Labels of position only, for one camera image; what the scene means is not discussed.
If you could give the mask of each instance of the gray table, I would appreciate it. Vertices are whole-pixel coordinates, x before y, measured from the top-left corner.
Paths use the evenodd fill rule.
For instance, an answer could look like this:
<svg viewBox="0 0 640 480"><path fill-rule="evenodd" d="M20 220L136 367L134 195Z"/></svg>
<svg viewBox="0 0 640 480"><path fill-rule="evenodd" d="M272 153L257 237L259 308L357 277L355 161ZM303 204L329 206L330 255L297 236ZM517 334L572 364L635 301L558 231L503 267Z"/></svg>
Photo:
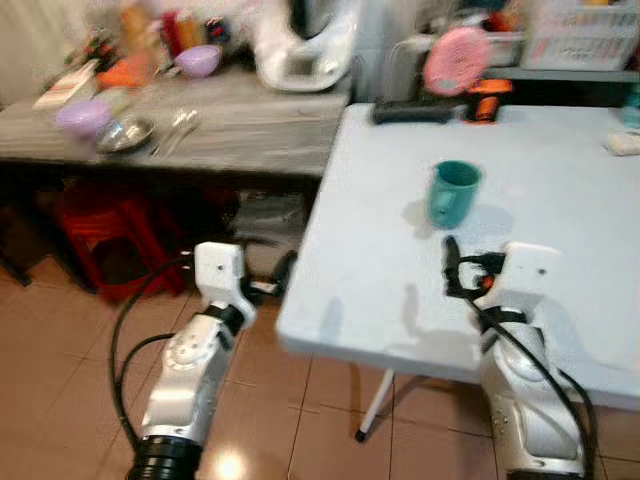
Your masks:
<svg viewBox="0 0 640 480"><path fill-rule="evenodd" d="M348 79L319 94L285 94L266 88L254 72L230 67L200 80L157 81L136 95L126 114L157 124L156 140L179 108L196 109L202 123L166 158L149 148L127 157L97 155L66 139L55 126L55 111L34 111L33 100L0 113L0 176L20 186L20 203L53 240L58 257L78 283L87 278L57 226L31 203L34 176L79 175L116 181L164 181L265 188L305 194L313 203L341 113L349 99Z"/></svg>
<svg viewBox="0 0 640 480"><path fill-rule="evenodd" d="M509 106L491 126L373 126L352 105L277 324L290 350L478 382L474 314L444 295L443 248L472 255L521 241L563 253L533 324L549 358L594 403L640 408L640 156L613 157L624 129L602 108ZM479 164L469 218L430 226L426 194L441 159Z"/></svg>

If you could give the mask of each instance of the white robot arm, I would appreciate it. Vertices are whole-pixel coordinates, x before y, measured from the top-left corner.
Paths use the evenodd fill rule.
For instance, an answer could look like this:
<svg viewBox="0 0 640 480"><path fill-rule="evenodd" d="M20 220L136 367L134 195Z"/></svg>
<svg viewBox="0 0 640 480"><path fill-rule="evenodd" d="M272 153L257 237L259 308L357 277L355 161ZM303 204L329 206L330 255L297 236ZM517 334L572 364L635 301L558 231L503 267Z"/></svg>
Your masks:
<svg viewBox="0 0 640 480"><path fill-rule="evenodd" d="M453 237L445 245L446 294L470 303L483 333L480 378L491 405L499 467L509 480L588 477L593 452L585 448L584 426L554 379L568 376L550 365L542 332L530 324L559 253L512 243L505 253L461 258ZM459 266L466 262L485 272L476 289L460 283ZM164 350L128 480L194 478L236 336L255 321L256 289L281 294L290 266L285 262L274 274L283 279L277 284L251 284L240 247L198 245L196 283L206 309Z"/></svg>
<svg viewBox="0 0 640 480"><path fill-rule="evenodd" d="M142 421L129 480L191 480L200 463L220 386L241 329L256 319L258 293L286 288L295 256L285 257L274 284L249 283L242 249L203 243L194 251L196 285L205 310L173 338L162 354L162 373Z"/></svg>
<svg viewBox="0 0 640 480"><path fill-rule="evenodd" d="M570 480L591 475L587 460L592 452L585 451L582 426L543 369L556 386L568 376L550 364L543 333L531 325L537 305L551 288L560 253L509 243L505 253L461 258L453 237L445 247L447 295L470 302L483 333L480 381L491 406L499 468L510 480ZM458 279L459 265L465 262L485 271L478 278L478 289L466 289Z"/></svg>

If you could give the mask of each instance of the pink round object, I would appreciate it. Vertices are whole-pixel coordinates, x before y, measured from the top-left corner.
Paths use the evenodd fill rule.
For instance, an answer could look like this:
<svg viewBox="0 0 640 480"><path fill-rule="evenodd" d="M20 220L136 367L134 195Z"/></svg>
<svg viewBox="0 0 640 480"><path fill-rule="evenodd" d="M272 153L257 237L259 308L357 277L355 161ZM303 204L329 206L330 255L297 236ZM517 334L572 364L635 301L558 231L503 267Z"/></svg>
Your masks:
<svg viewBox="0 0 640 480"><path fill-rule="evenodd" d="M176 57L176 63L190 77L204 78L220 63L220 47L200 45L190 48Z"/></svg>
<svg viewBox="0 0 640 480"><path fill-rule="evenodd" d="M489 47L489 38L480 28L460 27L445 33L427 57L425 86L446 97L461 94L487 67Z"/></svg>

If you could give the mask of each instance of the green cup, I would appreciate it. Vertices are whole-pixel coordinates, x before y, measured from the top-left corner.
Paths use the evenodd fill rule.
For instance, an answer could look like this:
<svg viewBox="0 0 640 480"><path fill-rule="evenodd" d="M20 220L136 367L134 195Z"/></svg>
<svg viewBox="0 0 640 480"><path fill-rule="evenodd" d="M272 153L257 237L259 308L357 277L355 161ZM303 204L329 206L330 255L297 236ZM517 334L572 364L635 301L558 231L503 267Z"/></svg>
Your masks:
<svg viewBox="0 0 640 480"><path fill-rule="evenodd" d="M471 163L447 160L437 164L427 199L432 225L438 228L460 225L471 210L481 180L482 172Z"/></svg>

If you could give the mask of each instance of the wooden table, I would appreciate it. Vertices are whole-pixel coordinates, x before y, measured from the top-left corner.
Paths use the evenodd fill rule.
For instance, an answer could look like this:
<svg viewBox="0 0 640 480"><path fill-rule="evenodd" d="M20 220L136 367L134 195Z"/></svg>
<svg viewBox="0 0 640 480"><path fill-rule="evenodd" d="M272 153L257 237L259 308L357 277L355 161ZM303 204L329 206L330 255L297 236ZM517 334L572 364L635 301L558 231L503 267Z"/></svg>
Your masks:
<svg viewBox="0 0 640 480"><path fill-rule="evenodd" d="M255 72L231 67L201 80L163 79L141 89L126 114L156 122L162 138L179 108L202 122L174 153L151 158L152 144L126 157L98 155L65 138L55 111L34 111L33 100L0 113L0 175L23 210L55 244L56 254L87 290L91 282L58 226L34 205L34 178L82 176L116 182L223 184L301 192L310 206L324 173L350 81L319 94L266 88Z"/></svg>

